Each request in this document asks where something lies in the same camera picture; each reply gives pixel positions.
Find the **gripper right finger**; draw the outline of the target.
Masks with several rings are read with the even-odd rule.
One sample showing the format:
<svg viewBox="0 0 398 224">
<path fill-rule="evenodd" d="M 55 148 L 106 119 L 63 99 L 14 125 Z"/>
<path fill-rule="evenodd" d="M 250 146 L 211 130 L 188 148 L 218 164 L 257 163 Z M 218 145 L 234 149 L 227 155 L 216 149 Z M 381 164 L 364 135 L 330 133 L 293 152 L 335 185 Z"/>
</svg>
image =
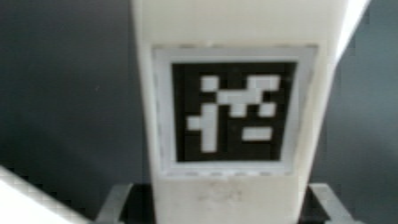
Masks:
<svg viewBox="0 0 398 224">
<path fill-rule="evenodd" d="M 362 221 L 353 219 L 330 186 L 325 183 L 310 183 L 309 189 L 328 215 L 325 224 L 364 224 Z"/>
</svg>

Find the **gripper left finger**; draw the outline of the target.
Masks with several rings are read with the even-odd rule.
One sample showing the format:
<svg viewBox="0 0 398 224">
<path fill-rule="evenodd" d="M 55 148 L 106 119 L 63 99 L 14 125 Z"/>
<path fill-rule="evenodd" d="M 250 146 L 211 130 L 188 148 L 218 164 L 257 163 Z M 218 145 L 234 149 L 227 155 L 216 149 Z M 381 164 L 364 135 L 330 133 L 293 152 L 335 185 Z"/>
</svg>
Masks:
<svg viewBox="0 0 398 224">
<path fill-rule="evenodd" d="M 124 224 L 124 222 L 120 221 L 120 215 L 131 188 L 131 184 L 117 184 L 111 187 L 95 216 L 94 224 Z"/>
</svg>

